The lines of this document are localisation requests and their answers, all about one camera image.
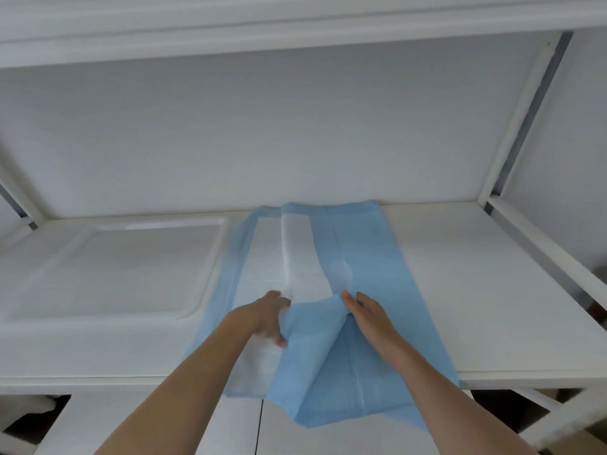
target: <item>upper shelf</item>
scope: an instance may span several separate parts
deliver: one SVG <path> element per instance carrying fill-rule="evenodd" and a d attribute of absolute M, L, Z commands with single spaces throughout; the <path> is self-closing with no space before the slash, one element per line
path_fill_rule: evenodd
<path fill-rule="evenodd" d="M 0 0 L 0 67 L 606 23 L 607 0 Z"/>

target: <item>white wall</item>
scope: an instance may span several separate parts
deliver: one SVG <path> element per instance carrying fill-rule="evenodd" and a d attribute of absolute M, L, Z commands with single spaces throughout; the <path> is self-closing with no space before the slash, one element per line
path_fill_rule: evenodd
<path fill-rule="evenodd" d="M 55 217 L 473 200 L 541 38 L 1 70 L 0 155 Z"/>
<path fill-rule="evenodd" d="M 589 270 L 607 264 L 607 29 L 574 34 L 504 197 Z"/>

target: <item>person's left hand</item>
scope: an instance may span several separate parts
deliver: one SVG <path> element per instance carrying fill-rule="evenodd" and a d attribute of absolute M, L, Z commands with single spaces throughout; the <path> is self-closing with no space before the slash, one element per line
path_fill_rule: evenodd
<path fill-rule="evenodd" d="M 280 333 L 278 317 L 280 312 L 291 306 L 291 300 L 280 296 L 279 290 L 270 290 L 262 298 L 249 305 L 244 305 L 254 322 L 254 334 L 270 338 L 277 346 L 285 348 L 286 339 Z"/>

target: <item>person's right hand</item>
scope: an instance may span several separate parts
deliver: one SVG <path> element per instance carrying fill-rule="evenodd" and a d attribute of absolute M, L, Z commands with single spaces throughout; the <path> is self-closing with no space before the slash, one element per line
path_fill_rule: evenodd
<path fill-rule="evenodd" d="M 405 340 L 396 331 L 383 307 L 362 292 L 356 293 L 356 300 L 347 290 L 342 292 L 341 297 L 368 342 L 384 361 L 395 367 Z"/>

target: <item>blue plastic sheet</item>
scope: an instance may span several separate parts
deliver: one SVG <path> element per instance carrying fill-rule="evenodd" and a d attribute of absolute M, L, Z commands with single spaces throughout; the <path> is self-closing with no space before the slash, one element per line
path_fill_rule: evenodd
<path fill-rule="evenodd" d="M 238 396 L 268 399 L 304 427 L 387 413 L 425 428 L 406 385 L 369 345 L 339 297 L 347 289 L 379 301 L 398 332 L 458 384 L 426 304 L 374 201 L 342 206 L 286 204 L 250 214 L 230 239 L 207 314 L 188 353 L 232 309 L 257 220 L 284 214 L 309 218 L 318 262 L 333 294 L 289 308 L 280 321 L 289 346 L 282 351 L 267 392 Z"/>

